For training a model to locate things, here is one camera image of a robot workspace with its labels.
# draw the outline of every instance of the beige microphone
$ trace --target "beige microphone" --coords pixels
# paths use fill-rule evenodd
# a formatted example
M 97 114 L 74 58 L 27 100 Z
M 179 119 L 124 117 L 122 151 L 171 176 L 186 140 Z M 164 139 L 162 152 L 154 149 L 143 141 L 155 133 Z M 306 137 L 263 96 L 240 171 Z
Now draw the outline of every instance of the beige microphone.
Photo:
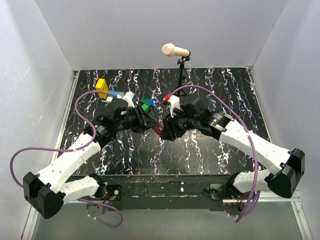
M 182 56 L 182 57 L 189 57 L 191 52 L 187 49 L 176 47 L 172 43 L 168 43 L 163 45 L 162 52 L 167 57 L 171 56 Z

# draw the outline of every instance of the black stand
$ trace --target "black stand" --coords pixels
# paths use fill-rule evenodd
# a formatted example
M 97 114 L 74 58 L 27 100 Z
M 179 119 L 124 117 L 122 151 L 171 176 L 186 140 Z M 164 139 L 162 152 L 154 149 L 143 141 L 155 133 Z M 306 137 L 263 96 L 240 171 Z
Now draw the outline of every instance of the black stand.
M 178 60 L 178 62 L 176 64 L 180 65 L 179 69 L 180 69 L 180 76 L 179 76 L 179 82 L 178 82 L 178 87 L 180 88 L 182 86 L 182 81 L 185 80 L 185 76 L 184 76 L 184 69 L 185 69 L 185 62 L 190 60 L 190 54 L 189 56 L 183 56 L 181 59 Z M 185 97 L 187 96 L 185 90 L 181 89 L 179 91 L 176 92 L 175 94 L 178 97 Z

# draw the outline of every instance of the yellow block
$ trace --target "yellow block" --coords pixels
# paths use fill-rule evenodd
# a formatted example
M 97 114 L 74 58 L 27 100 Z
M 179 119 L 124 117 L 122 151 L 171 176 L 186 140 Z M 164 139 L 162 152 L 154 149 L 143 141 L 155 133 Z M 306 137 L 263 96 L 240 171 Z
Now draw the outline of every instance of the yellow block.
M 106 80 L 104 80 L 103 78 L 99 78 L 98 82 L 95 85 L 95 90 L 102 91 L 102 92 L 108 92 L 109 88 L 106 83 Z M 105 99 L 107 97 L 107 94 L 105 94 L 105 93 L 98 93 L 98 94 L 101 99 Z

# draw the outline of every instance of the black marble table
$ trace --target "black marble table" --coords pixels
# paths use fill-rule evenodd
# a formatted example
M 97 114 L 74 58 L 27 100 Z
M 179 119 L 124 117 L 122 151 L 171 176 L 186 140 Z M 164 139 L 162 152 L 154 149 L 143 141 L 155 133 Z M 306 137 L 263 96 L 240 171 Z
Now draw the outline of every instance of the black marble table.
M 249 130 L 269 139 L 245 68 L 188 68 L 185 76 L 187 84 L 204 86 L 213 91 L 244 119 Z M 74 103 L 82 93 L 95 90 L 98 78 L 104 78 L 110 90 L 132 91 L 136 102 L 143 98 L 152 99 L 155 109 L 150 115 L 162 122 L 162 117 L 167 114 L 162 100 L 176 88 L 178 77 L 179 69 L 80 71 L 60 148 L 71 146 L 83 131 L 85 123 L 75 114 Z M 203 90 L 186 88 L 185 91 L 187 94 L 199 94 L 211 110 L 226 110 Z M 92 120 L 105 107 L 98 95 L 92 94 L 83 98 L 78 108 Z M 115 140 L 91 157 L 75 174 L 229 174 L 252 170 L 251 157 L 197 130 L 188 131 L 182 138 L 171 142 L 161 140 L 150 129 L 145 133 L 130 130 L 118 133 Z

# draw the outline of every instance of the white wall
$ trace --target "white wall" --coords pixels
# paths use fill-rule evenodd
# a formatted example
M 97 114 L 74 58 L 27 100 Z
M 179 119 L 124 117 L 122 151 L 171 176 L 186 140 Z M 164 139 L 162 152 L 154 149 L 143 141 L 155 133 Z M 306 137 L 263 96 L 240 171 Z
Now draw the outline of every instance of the white wall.
M 288 0 L 35 0 L 74 70 L 174 68 L 161 52 L 190 49 L 188 67 L 246 67 Z
M 29 203 L 9 171 L 11 156 L 54 147 L 73 71 L 34 0 L 0 0 L 0 239 L 20 239 Z M 24 152 L 14 170 L 22 181 L 45 167 L 51 152 Z
M 314 239 L 320 239 L 320 2 L 289 0 L 253 66 L 274 143 L 305 152 L 298 186 Z

